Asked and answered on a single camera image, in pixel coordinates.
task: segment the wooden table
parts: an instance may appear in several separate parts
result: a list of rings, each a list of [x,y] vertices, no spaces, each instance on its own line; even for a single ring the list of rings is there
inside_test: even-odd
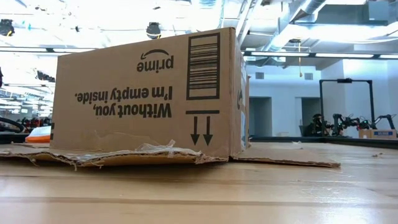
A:
[[[0,223],[398,222],[398,151],[303,146],[341,169],[240,162],[74,171],[1,159]]]

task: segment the amazon box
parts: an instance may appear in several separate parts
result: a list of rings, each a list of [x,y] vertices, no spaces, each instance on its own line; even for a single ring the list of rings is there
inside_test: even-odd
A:
[[[248,145],[248,91],[232,28],[64,55],[50,148],[227,161]]]

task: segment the amazon smile logo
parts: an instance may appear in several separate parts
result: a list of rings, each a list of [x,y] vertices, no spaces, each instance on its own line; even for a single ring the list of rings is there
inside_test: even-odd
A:
[[[137,64],[137,72],[155,71],[159,73],[160,70],[171,69],[174,66],[174,55],[169,55],[167,51],[162,49],[154,49],[141,54],[141,60],[143,62]]]

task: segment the workbench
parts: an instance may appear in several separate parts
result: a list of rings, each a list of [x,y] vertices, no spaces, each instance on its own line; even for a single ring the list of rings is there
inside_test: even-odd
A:
[[[398,150],[302,146],[341,168],[0,159],[0,223],[397,223]]]

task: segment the torn cardboard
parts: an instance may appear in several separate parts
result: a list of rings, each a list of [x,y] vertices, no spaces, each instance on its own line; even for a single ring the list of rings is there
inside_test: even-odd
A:
[[[1,146],[0,156],[73,166],[305,163],[247,149],[248,112],[233,28],[120,45],[59,57],[50,146]]]

